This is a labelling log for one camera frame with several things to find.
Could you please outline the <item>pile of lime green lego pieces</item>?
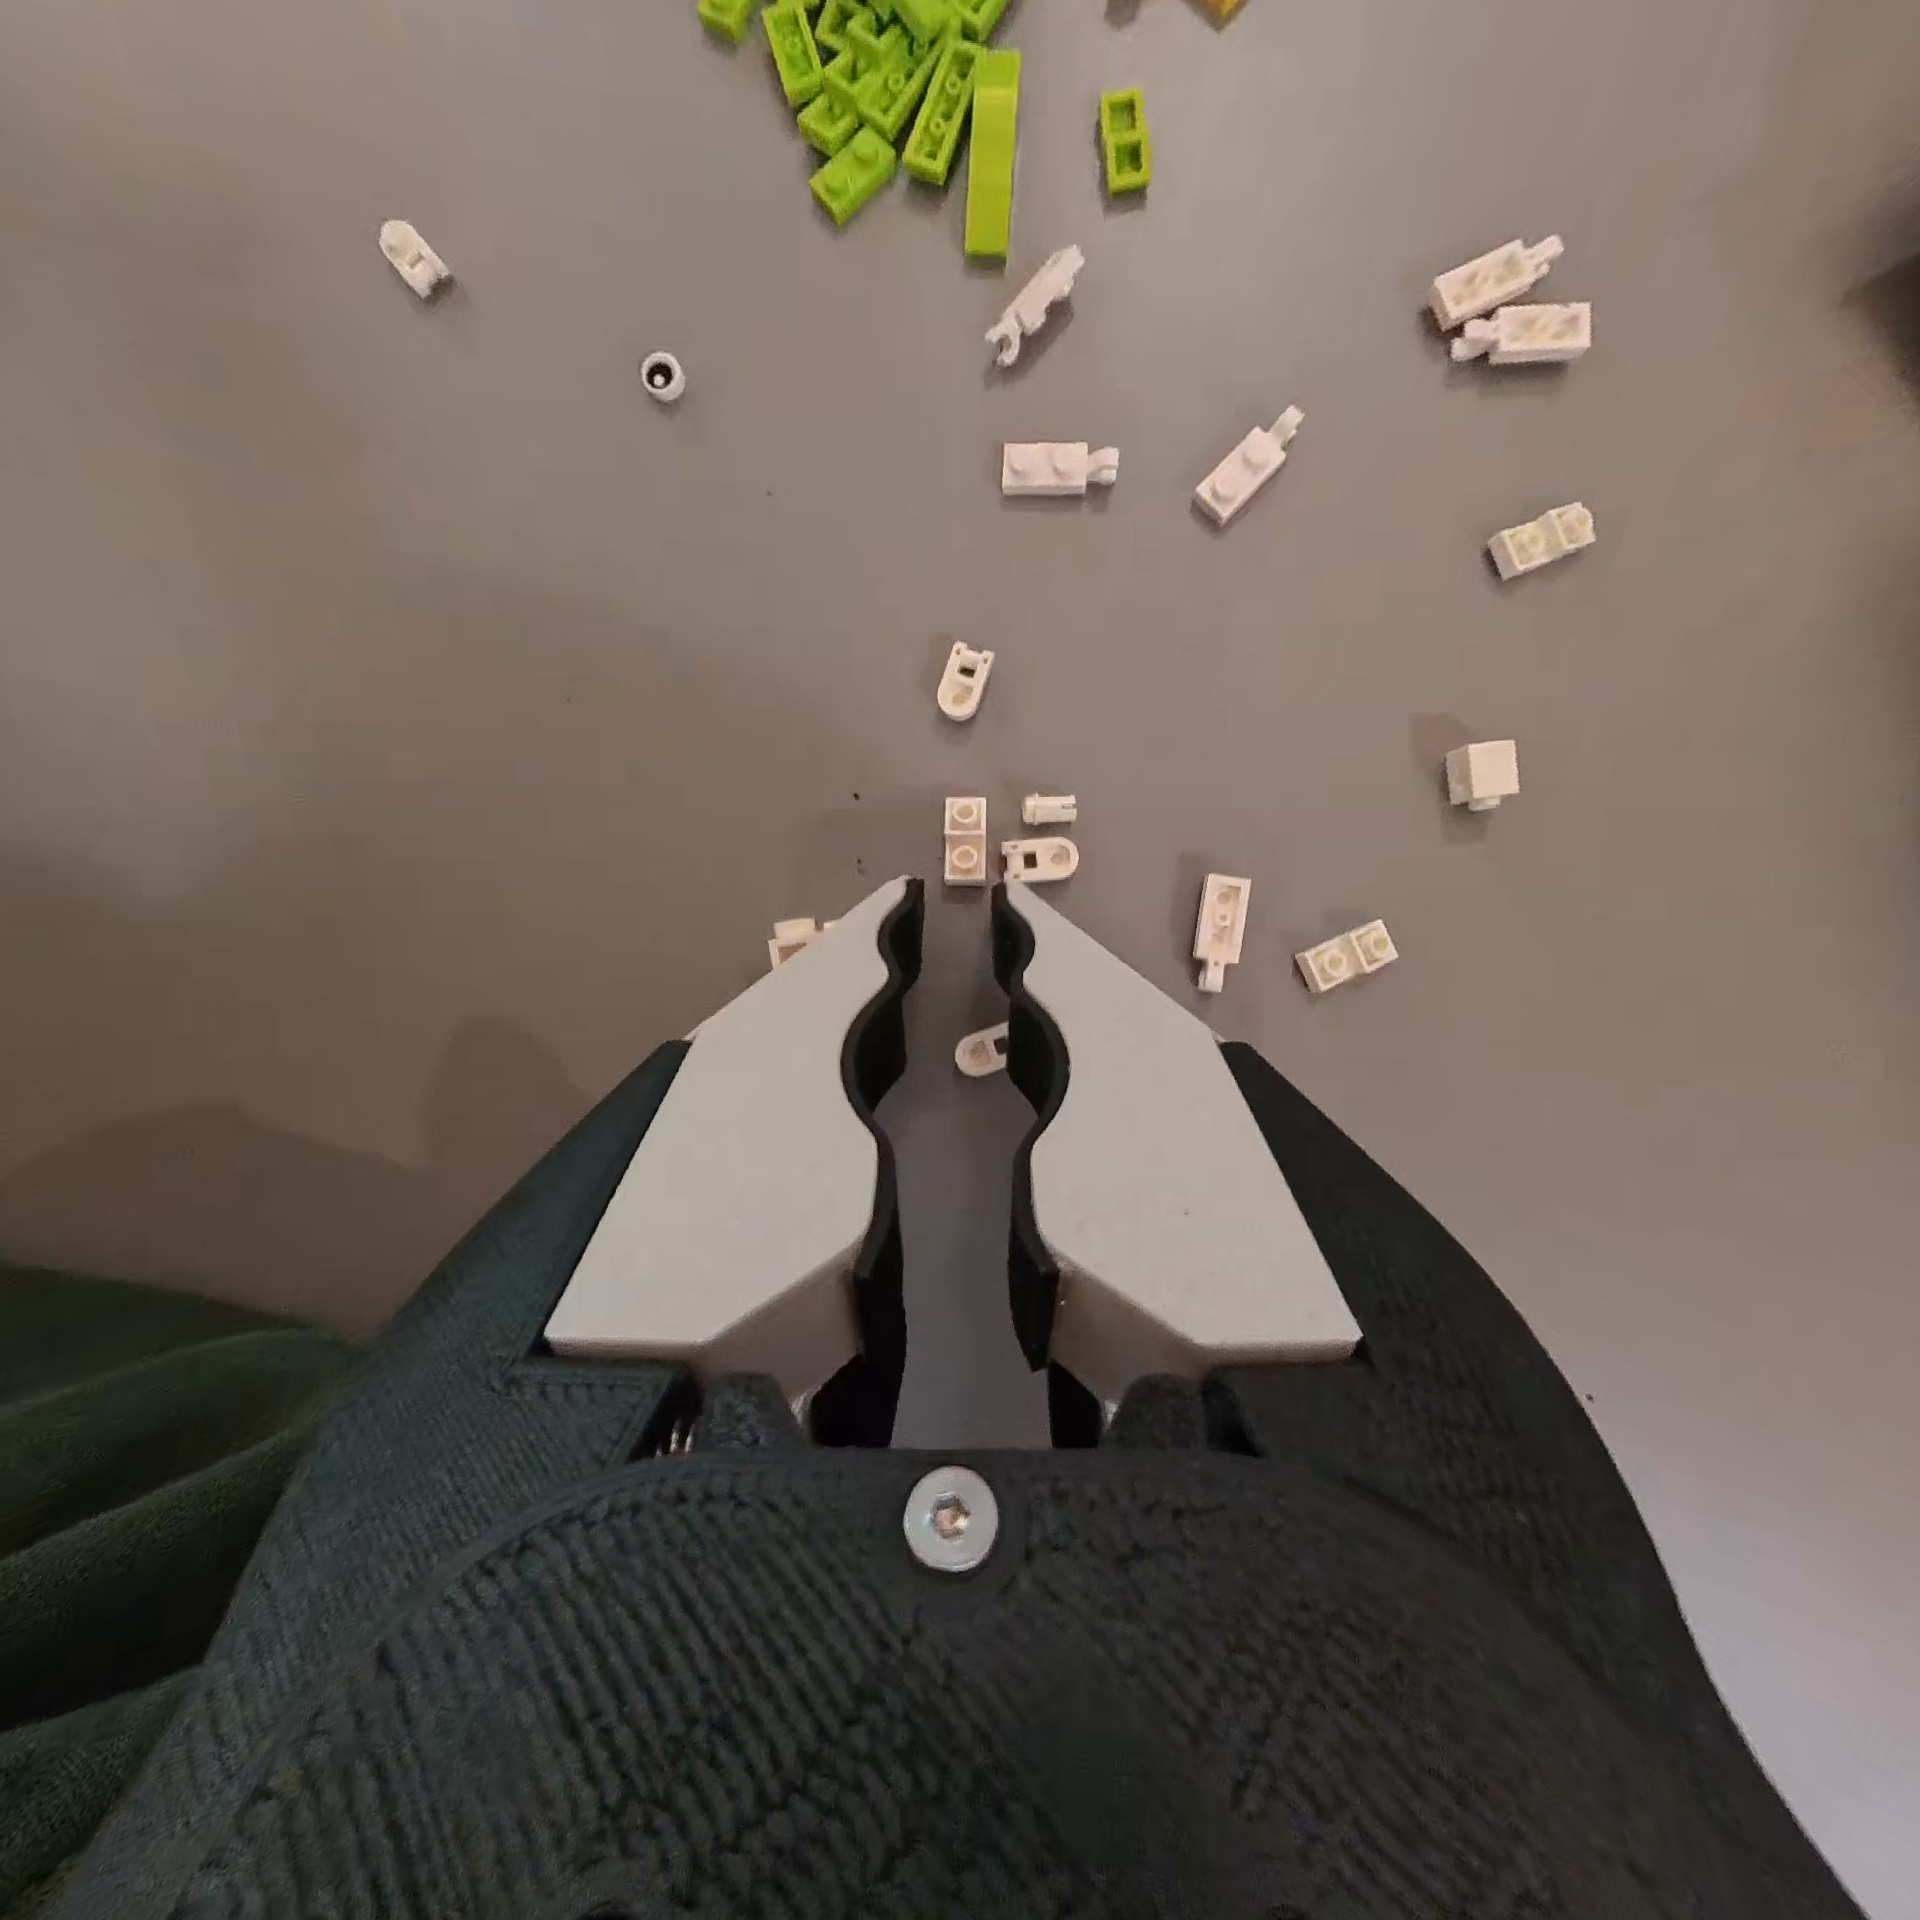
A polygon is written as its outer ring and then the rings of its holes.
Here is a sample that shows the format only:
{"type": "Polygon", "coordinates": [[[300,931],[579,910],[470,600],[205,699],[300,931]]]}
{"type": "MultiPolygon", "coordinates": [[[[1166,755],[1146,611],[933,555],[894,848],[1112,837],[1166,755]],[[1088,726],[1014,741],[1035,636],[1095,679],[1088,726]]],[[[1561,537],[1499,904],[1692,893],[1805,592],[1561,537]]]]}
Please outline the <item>pile of lime green lego pieces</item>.
{"type": "Polygon", "coordinates": [[[808,191],[853,225],[898,180],[927,195],[963,183],[963,253],[1012,250],[1024,54],[1009,2],[697,2],[703,32],[759,43],[804,143],[808,191]]]}

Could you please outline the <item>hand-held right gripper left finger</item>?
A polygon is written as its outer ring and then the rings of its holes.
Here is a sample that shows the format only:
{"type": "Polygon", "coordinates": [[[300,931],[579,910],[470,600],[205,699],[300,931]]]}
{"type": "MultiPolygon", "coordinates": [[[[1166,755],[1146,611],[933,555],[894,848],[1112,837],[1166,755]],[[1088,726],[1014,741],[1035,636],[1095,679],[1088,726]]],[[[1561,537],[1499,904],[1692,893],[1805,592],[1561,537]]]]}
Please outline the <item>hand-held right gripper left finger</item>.
{"type": "Polygon", "coordinates": [[[543,1328],[552,1354],[770,1377],[819,1441],[894,1439],[907,1311],[879,1108],[924,922],[924,879],[897,876],[686,1038],[543,1328]]]}

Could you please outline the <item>person's dark green clothing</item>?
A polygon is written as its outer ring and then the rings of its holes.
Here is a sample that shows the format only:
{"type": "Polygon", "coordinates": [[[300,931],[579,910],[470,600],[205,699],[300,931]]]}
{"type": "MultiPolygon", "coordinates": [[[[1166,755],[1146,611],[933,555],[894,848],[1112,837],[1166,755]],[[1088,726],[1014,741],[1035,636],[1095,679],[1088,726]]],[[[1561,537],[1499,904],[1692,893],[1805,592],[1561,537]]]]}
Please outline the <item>person's dark green clothing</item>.
{"type": "Polygon", "coordinates": [[[295,1316],[5,1262],[5,1915],[133,1788],[356,1361],[295,1316]]]}

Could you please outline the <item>scattered white lego pieces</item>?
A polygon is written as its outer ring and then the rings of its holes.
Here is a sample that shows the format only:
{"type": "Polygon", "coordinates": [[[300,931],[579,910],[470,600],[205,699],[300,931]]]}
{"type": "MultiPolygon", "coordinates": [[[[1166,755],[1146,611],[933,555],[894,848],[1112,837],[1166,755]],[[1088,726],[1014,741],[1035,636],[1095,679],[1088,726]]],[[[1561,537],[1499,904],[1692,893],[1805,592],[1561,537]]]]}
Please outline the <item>scattered white lego pieces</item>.
{"type": "MultiPolygon", "coordinates": [[[[387,219],[379,245],[389,266],[409,290],[431,299],[451,278],[445,258],[433,250],[421,229],[407,219],[387,219]]],[[[1451,359],[1486,362],[1496,368],[1565,365],[1592,348],[1590,299],[1522,299],[1549,275],[1567,251],[1567,237],[1551,234],[1538,242],[1517,237],[1499,250],[1482,251],[1432,281],[1428,308],[1441,332],[1452,336],[1451,359]]],[[[1079,283],[1086,259],[1079,245],[1057,250],[1028,278],[989,329],[998,368],[1012,368],[1021,348],[1079,283]]],[[[654,353],[642,364],[641,378],[660,401],[678,399],[684,372],[673,353],[654,353]]],[[[1284,467],[1284,459],[1305,421],[1297,403],[1269,426],[1253,428],[1199,484],[1195,503],[1202,515],[1225,530],[1258,491],[1284,467]]],[[[1009,441],[1002,444],[1002,498],[1083,498],[1093,487],[1110,487],[1118,479],[1117,446],[1086,441],[1009,441]]],[[[1504,527],[1489,540],[1489,558],[1500,582],[1515,582],[1549,563],[1573,558],[1597,541],[1590,507],[1573,499],[1535,520],[1504,527]]],[[[953,721],[971,721],[979,713],[993,673],[991,651],[957,642],[943,669],[934,701],[953,721]]],[[[1467,811],[1499,810],[1522,790],[1520,750],[1512,739],[1475,739],[1451,750],[1444,762],[1448,803],[1467,811]]],[[[1021,803],[1028,827],[1066,825],[1079,814],[1064,796],[1028,796],[1021,803]]],[[[1005,874],[1017,881],[1055,881],[1071,874],[1077,845],[1058,834],[1031,835],[1002,843],[1005,874]]],[[[1225,989],[1226,971],[1239,959],[1244,933],[1248,889],[1244,879],[1208,879],[1197,920],[1195,961],[1201,991],[1225,989]]],[[[781,967],[826,931],[812,920],[781,922],[770,940],[775,967],[781,967]]],[[[1329,991],[1356,971],[1373,971],[1394,957],[1382,924],[1309,948],[1299,965],[1306,985],[1329,991]]],[[[955,1051],[957,1066],[971,1078],[1006,1067],[1009,1024],[981,1027],[965,1035],[955,1051]]]]}

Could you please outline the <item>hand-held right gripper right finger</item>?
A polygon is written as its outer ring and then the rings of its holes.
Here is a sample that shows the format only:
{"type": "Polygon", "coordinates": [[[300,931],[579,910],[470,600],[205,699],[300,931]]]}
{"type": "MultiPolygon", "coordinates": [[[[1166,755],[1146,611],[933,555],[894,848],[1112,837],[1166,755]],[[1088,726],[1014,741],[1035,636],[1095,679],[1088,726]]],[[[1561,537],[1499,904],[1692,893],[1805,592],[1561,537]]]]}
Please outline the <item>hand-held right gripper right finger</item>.
{"type": "Polygon", "coordinates": [[[1050,1439],[1143,1380],[1345,1363],[1362,1328],[1234,1074],[1234,1048],[1024,881],[991,898],[1014,1159],[1009,1291],[1050,1439]]]}

